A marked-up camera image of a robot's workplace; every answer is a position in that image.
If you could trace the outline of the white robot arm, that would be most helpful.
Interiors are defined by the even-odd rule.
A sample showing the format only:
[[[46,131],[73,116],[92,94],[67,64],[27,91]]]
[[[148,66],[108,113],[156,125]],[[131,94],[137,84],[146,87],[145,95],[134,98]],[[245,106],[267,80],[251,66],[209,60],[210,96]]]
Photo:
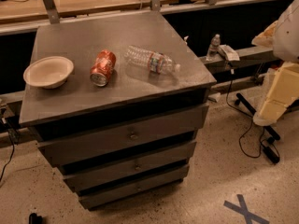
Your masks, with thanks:
[[[293,0],[277,21],[257,35],[254,45],[268,45],[281,66],[269,70],[263,96],[253,116],[259,126],[274,124],[299,99],[299,0]]]

